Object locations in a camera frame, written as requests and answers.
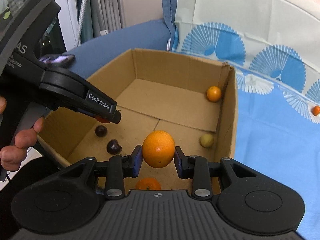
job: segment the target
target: small yellow lime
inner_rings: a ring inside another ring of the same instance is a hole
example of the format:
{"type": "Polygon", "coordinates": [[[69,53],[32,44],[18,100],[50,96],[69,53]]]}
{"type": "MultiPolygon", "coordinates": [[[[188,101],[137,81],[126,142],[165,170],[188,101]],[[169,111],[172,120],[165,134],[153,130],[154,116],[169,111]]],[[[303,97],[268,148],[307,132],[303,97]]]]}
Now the small yellow lime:
{"type": "Polygon", "coordinates": [[[200,137],[199,141],[204,148],[210,148],[214,143],[214,138],[212,134],[206,133],[200,137]]]}

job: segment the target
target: fingernail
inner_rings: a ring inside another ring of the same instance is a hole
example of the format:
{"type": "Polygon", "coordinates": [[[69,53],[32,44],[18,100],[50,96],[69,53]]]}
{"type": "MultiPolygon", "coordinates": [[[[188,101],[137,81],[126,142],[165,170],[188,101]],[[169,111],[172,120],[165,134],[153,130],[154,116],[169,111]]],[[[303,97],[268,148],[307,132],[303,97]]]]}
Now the fingernail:
{"type": "Polygon", "coordinates": [[[0,152],[0,158],[1,158],[1,160],[5,161],[5,162],[12,161],[12,156],[8,150],[4,150],[4,151],[0,152]]]}

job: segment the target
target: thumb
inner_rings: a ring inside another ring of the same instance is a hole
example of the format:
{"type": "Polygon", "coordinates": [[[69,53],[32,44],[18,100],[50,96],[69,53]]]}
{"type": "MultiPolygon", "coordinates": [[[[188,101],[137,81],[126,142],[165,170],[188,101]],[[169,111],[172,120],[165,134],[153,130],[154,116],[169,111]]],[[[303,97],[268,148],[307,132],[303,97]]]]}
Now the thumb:
{"type": "Polygon", "coordinates": [[[3,113],[5,107],[7,106],[7,101],[4,97],[0,96],[0,114],[3,113]]]}

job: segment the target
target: metal rivet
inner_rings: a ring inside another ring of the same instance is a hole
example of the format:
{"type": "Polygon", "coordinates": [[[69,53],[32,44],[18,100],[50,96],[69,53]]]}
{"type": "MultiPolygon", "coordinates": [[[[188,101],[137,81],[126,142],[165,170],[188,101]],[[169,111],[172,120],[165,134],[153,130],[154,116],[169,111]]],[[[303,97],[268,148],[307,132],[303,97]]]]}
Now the metal rivet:
{"type": "Polygon", "coordinates": [[[107,190],[107,195],[109,197],[119,197],[122,194],[122,190],[118,188],[111,188],[107,190]]]}
{"type": "Polygon", "coordinates": [[[199,188],[195,191],[195,195],[198,197],[207,197],[210,195],[210,191],[205,188],[199,188]]]}

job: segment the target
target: yellow fruit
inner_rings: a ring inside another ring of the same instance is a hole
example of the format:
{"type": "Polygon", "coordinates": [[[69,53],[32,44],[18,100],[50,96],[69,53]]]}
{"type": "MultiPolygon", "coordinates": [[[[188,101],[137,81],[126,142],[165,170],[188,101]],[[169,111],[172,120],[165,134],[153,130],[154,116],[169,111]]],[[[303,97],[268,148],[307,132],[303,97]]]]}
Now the yellow fruit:
{"type": "Polygon", "coordinates": [[[142,144],[143,159],[153,168],[167,166],[173,160],[174,150],[174,140],[165,131],[153,131],[142,144]]]}
{"type": "Polygon", "coordinates": [[[216,86],[212,86],[207,91],[207,98],[211,102],[218,102],[221,98],[221,90],[216,86]]]}
{"type": "Polygon", "coordinates": [[[210,148],[214,143],[214,138],[212,134],[206,133],[200,137],[199,141],[204,148],[210,148]]]}

